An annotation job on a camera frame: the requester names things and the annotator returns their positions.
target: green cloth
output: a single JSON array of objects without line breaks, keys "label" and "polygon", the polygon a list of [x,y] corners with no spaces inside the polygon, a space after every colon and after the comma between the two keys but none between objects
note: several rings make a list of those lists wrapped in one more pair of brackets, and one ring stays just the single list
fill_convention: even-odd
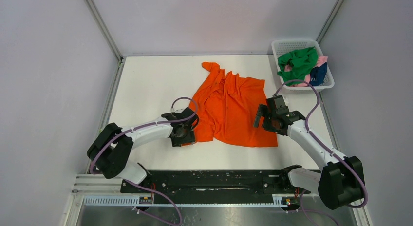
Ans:
[{"label": "green cloth", "polygon": [[[311,69],[313,69],[316,65],[318,58],[319,56],[317,55],[317,51],[314,47],[293,50],[292,52],[278,57],[278,66],[281,71],[277,72],[277,74],[284,79],[284,82],[293,79],[304,80],[305,76],[310,74]],[[290,72],[284,71],[287,64],[289,64],[292,68]],[[300,82],[297,81],[290,82],[287,86],[299,83]]]}]

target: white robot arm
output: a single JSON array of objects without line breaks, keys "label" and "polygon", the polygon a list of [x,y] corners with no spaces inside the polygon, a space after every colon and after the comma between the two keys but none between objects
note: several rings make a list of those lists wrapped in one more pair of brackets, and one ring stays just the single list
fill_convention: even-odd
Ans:
[{"label": "white robot arm", "polygon": [[363,189],[353,174],[336,158],[342,159],[364,182],[361,161],[353,156],[346,157],[343,153],[330,148],[332,155],[315,140],[327,144],[314,131],[310,135],[305,125],[306,118],[298,111],[290,112],[281,95],[275,95],[261,104],[257,111],[254,126],[258,127],[260,118],[264,117],[262,127],[270,132],[288,136],[296,141],[315,161],[321,173],[306,170],[299,165],[283,169],[285,189],[299,187],[318,194],[323,203],[330,209],[349,204],[364,197]]},{"label": "white robot arm", "polygon": [[194,115],[185,120],[193,114],[194,111],[185,108],[163,114],[156,120],[133,127],[119,127],[115,123],[110,123],[88,149],[87,156],[94,160],[107,143],[115,136],[124,133],[103,151],[95,165],[107,179],[120,177],[139,184],[147,176],[147,171],[139,163],[129,160],[130,152],[145,143],[161,138],[170,138],[174,147],[194,143],[193,128],[197,125],[199,118]]}]

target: white tabletop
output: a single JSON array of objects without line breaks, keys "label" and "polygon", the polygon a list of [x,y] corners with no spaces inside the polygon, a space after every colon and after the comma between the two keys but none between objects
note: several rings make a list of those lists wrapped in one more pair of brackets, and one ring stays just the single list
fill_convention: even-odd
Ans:
[{"label": "white tabletop", "polygon": [[[241,77],[265,80],[264,92],[271,97],[280,80],[272,55],[236,56],[128,56],[120,78],[110,122],[119,126],[137,125],[170,112],[173,100],[192,97],[209,72],[202,62],[217,62],[226,72]],[[313,93],[286,94],[291,111],[304,116],[316,103]],[[176,109],[189,105],[181,100]],[[326,141],[330,141],[321,108],[310,118],[310,125]],[[248,148],[221,141],[172,147],[170,139],[144,144],[132,151],[130,159],[149,170],[275,170],[299,164],[318,169],[310,156],[293,140],[278,136],[278,147]]]}]

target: orange cloth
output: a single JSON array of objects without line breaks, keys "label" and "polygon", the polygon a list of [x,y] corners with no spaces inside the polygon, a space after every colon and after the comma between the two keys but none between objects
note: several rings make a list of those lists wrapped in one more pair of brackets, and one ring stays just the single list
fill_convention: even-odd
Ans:
[{"label": "orange cloth", "polygon": [[[238,146],[276,147],[276,134],[253,127],[258,106],[266,104],[265,80],[232,72],[225,75],[225,69],[217,63],[204,62],[202,67],[210,74],[192,98],[198,104],[199,116],[195,140],[208,142],[215,137]],[[195,110],[193,103],[189,107]]]}]

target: plastic laundry basket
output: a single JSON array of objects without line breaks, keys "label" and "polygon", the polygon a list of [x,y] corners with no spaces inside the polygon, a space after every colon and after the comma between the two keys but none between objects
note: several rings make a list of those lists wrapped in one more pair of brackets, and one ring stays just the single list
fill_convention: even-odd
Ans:
[{"label": "plastic laundry basket", "polygon": [[[275,63],[277,65],[277,71],[281,71],[280,67],[278,66],[278,57],[285,53],[291,52],[293,50],[303,49],[307,47],[315,47],[317,50],[317,54],[319,56],[323,55],[319,44],[316,41],[309,40],[309,39],[275,40],[271,43],[271,46],[272,46],[272,51],[274,53]],[[279,77],[281,80],[281,84],[283,84],[284,79],[281,76]],[[327,66],[327,74],[324,77],[324,82],[319,86],[315,86],[314,88],[317,90],[317,92],[320,92],[324,89],[332,88],[333,86],[334,86],[333,76],[331,75],[330,68]],[[283,90],[287,92],[293,92],[293,93],[305,93],[305,92],[311,91],[311,88],[308,86],[306,87],[283,86]]]}]

